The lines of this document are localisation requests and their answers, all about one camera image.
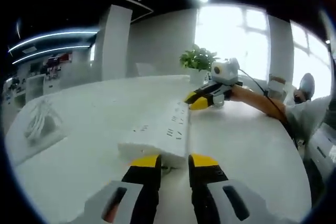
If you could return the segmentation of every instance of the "white table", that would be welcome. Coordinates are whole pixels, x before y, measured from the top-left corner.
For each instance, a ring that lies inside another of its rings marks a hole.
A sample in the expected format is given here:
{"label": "white table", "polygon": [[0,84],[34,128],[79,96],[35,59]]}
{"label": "white table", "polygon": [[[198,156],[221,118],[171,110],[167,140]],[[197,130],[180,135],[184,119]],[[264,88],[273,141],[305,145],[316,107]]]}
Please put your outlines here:
{"label": "white table", "polygon": [[[91,83],[49,95],[69,135],[17,166],[19,183],[48,223],[70,221],[89,196],[127,171],[117,150],[125,133],[144,113],[193,89],[186,76],[167,76]],[[22,111],[12,124],[16,129]],[[300,220],[309,211],[309,182],[298,152],[282,125],[254,108],[226,102],[221,109],[192,112],[190,148],[217,159],[229,178],[259,193],[271,212]],[[187,170],[162,179],[155,219],[196,223]]]}

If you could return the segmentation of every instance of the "cable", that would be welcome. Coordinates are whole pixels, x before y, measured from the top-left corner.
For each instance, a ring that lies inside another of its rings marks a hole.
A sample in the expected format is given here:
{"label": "cable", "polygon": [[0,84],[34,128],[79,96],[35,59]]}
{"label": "cable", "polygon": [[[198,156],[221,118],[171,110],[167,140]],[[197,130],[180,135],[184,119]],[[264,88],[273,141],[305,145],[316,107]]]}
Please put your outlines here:
{"label": "cable", "polygon": [[[268,97],[268,91],[266,91],[265,89],[263,89],[260,85],[259,85],[259,83],[253,78],[253,77],[251,77],[248,73],[246,73],[245,71],[243,71],[243,70],[241,70],[241,69],[239,69],[241,72],[243,72],[244,74],[246,74],[248,77],[250,77],[251,78],[251,80],[253,81],[253,82],[255,82],[255,84],[256,85],[258,85],[258,87],[262,90],[262,92],[263,92],[263,94],[264,94],[264,96],[274,105],[274,107],[276,107],[277,108],[277,110],[280,112],[280,114],[282,114],[285,118],[286,118],[286,115],[279,109],[279,107],[278,106],[276,106],[275,105],[275,103],[272,101],[272,99],[270,98],[270,97]],[[282,123],[283,124],[283,126],[285,127],[285,129],[287,130],[287,132],[289,133],[289,135],[290,135],[290,137],[292,138],[292,140],[293,140],[293,142],[294,142],[294,145],[295,145],[295,147],[296,147],[296,149],[298,148],[298,144],[297,144],[297,142],[296,142],[296,140],[294,139],[294,137],[293,137],[293,131],[292,131],[292,128],[290,127],[290,125],[289,125],[289,123]]]}

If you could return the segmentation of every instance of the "white chair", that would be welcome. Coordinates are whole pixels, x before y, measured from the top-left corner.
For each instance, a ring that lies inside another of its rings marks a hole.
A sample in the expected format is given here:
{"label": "white chair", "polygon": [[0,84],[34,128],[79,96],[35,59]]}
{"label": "white chair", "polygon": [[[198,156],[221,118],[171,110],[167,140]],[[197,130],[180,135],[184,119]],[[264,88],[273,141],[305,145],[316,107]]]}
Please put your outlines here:
{"label": "white chair", "polygon": [[136,63],[139,76],[157,76],[158,72],[155,67],[149,63]]}

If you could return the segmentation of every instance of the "window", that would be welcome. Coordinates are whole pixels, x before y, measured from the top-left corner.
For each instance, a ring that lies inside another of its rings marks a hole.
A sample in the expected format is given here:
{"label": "window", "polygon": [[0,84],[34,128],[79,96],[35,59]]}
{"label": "window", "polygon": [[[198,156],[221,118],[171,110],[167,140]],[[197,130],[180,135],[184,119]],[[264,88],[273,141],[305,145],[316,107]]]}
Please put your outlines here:
{"label": "window", "polygon": [[94,61],[95,59],[95,53],[94,53],[94,50],[96,49],[96,44],[93,44],[92,47],[91,47],[91,50],[90,50],[90,61]]}
{"label": "window", "polygon": [[291,23],[294,42],[293,86],[299,87],[302,77],[311,73],[315,81],[312,100],[330,95],[331,62],[326,45],[314,34]]}
{"label": "window", "polygon": [[267,78],[269,30],[263,10],[233,5],[202,7],[195,44],[217,52],[221,59],[237,58],[240,68],[256,79]]}

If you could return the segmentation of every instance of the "white sleeve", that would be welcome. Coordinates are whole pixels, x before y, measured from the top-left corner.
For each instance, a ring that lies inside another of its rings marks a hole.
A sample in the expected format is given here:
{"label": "white sleeve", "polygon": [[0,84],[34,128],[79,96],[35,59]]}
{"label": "white sleeve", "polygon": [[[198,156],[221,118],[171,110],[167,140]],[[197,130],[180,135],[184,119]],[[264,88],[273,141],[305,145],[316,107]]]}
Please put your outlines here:
{"label": "white sleeve", "polygon": [[286,117],[297,139],[308,141],[321,124],[330,103],[330,96],[286,106]]}

